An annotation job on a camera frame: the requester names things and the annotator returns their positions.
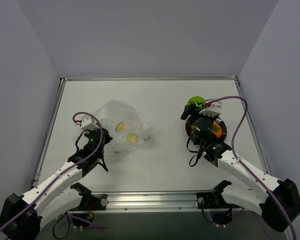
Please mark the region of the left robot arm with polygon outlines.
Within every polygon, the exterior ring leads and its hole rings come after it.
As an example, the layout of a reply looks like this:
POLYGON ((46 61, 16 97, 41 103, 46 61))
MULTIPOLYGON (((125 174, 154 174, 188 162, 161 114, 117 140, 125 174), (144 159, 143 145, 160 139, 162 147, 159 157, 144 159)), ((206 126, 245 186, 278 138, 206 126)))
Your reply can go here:
POLYGON ((90 206, 91 192, 79 181, 98 165, 107 170, 104 146, 112 137, 105 128, 89 130, 85 135, 85 146, 57 172, 31 190, 7 197, 0 214, 0 233, 11 240, 34 240, 45 225, 61 214, 90 206))

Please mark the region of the translucent plastic bag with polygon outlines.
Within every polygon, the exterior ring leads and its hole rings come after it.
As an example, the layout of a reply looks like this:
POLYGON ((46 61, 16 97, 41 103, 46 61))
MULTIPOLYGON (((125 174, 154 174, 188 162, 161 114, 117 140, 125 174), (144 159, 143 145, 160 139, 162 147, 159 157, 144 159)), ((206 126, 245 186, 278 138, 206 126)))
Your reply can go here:
MULTIPOLYGON (((91 116, 97 125, 101 123, 101 126, 108 130, 112 137, 112 141, 106 146, 108 156, 140 148, 148 140, 152 130, 152 127, 141 118, 141 114, 135 108, 120 100, 111 99, 92 113, 76 114, 72 118, 74 124, 75 120, 80 120, 84 115, 91 116)), ((78 130, 77 135, 72 138, 75 148, 76 140, 82 131, 78 130)))

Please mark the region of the green fake fruit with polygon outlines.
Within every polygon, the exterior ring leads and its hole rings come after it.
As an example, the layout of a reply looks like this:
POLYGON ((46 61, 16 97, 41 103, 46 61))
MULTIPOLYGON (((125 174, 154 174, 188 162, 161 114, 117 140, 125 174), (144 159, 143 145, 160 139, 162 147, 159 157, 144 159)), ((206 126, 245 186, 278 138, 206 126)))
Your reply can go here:
POLYGON ((195 105, 196 108, 204 109, 206 107, 206 100, 201 96, 193 96, 188 100, 187 105, 195 105))

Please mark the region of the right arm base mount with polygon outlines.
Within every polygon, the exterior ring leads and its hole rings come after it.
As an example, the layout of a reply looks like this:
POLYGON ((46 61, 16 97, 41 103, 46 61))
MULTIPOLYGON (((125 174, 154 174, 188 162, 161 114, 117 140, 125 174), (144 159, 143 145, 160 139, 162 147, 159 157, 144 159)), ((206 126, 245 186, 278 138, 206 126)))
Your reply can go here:
POLYGON ((203 218, 208 222, 215 224, 216 227, 224 228, 232 224, 236 218, 233 210, 239 210, 239 214, 243 212, 243 208, 226 203, 222 196, 215 192, 197 192, 196 193, 197 208, 201 210, 203 218))

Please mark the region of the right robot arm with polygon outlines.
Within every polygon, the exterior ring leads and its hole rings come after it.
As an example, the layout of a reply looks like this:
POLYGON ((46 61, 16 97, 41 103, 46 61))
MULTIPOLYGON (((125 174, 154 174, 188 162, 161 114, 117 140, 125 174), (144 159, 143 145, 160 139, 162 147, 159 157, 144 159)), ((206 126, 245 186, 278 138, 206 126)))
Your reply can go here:
POLYGON ((269 175, 235 154, 233 147, 216 135, 214 128, 219 115, 195 102, 185 105, 180 118, 186 121, 187 142, 197 147, 189 166, 194 167, 200 159, 205 159, 236 177, 248 188, 224 180, 212 190, 213 203, 220 207, 240 206, 260 215, 273 230, 284 232, 300 214, 297 185, 288 178, 281 180, 269 175))

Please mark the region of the orange fake fruit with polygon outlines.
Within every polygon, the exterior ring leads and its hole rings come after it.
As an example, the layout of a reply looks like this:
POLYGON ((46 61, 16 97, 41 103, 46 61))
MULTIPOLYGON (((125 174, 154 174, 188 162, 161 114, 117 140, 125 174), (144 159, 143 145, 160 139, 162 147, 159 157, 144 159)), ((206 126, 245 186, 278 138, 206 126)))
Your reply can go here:
POLYGON ((216 122, 213 123, 211 131, 216 135, 217 138, 220 138, 223 133, 221 126, 216 122))

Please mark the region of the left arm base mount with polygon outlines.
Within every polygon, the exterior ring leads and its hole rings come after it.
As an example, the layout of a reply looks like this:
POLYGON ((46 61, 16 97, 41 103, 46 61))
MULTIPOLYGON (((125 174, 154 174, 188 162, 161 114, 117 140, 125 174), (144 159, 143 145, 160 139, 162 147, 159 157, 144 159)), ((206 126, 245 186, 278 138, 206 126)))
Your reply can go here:
POLYGON ((83 211, 83 213, 73 213, 73 215, 92 223, 95 218, 95 214, 92 211, 106 210, 106 205, 108 204, 107 198, 107 194, 90 194, 84 196, 79 206, 72 209, 72 211, 83 211))

